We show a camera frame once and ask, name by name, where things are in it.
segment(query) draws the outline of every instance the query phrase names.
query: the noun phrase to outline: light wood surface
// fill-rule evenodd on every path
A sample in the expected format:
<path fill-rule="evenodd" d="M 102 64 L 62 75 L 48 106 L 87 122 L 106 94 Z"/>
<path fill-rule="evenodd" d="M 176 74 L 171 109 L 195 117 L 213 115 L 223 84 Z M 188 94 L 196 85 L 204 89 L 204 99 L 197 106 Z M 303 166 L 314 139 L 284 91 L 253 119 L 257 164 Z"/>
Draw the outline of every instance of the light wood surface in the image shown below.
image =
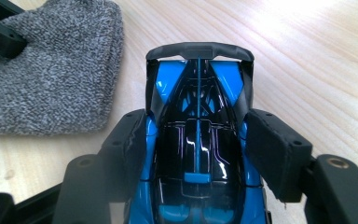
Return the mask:
<path fill-rule="evenodd" d="M 25 9 L 44 0 L 13 1 Z M 125 53 L 108 127 L 53 137 L 0 135 L 0 191 L 16 203 L 62 181 L 73 158 L 96 153 L 127 112 L 145 105 L 145 55 L 157 46 L 216 41 L 255 56 L 254 107 L 309 139 L 313 155 L 336 154 L 358 165 L 358 1 L 116 1 Z M 274 223 L 305 223 L 303 204 L 277 202 Z M 115 208 L 116 223 L 121 214 Z"/>

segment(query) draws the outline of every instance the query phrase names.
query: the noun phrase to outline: gray knit fabric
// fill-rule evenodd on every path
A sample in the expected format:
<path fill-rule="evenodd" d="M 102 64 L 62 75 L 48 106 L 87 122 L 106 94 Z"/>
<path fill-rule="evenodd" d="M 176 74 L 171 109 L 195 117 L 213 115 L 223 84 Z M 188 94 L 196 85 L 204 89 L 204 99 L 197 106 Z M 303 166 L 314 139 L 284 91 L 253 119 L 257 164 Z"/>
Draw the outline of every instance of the gray knit fabric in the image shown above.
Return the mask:
<path fill-rule="evenodd" d="M 123 50 L 120 8 L 107 0 L 48 0 L 2 23 L 28 45 L 0 58 L 0 133 L 103 128 Z"/>

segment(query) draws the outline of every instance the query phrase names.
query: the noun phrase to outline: wooden table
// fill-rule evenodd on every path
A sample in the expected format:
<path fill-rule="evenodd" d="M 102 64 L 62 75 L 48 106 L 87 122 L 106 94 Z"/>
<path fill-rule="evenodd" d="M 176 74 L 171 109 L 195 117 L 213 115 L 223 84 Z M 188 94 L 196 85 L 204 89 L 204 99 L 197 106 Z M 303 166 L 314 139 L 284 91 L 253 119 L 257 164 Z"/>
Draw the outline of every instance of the wooden table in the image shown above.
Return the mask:
<path fill-rule="evenodd" d="M 24 9 L 45 0 L 13 1 Z M 116 1 L 125 53 L 109 125 L 98 133 L 53 137 L 0 135 L 0 191 L 16 203 L 62 181 L 73 158 L 96 153 L 127 112 L 145 105 L 145 55 L 184 41 L 239 45 L 255 56 L 254 107 L 309 139 L 313 155 L 358 165 L 358 1 Z M 303 204 L 279 203 L 274 223 L 305 223 Z M 121 222 L 120 211 L 113 214 Z"/>

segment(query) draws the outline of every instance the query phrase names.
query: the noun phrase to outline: toy car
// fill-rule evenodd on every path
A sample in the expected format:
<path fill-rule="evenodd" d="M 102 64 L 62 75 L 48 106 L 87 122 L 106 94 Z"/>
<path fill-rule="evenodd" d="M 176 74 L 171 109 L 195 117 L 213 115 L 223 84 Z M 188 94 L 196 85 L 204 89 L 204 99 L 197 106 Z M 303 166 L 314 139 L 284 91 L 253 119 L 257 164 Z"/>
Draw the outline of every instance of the toy car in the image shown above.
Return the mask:
<path fill-rule="evenodd" d="M 184 59 L 159 60 L 176 55 Z M 260 174 L 244 154 L 252 53 L 181 43 L 146 59 L 147 151 L 128 222 L 268 223 Z"/>

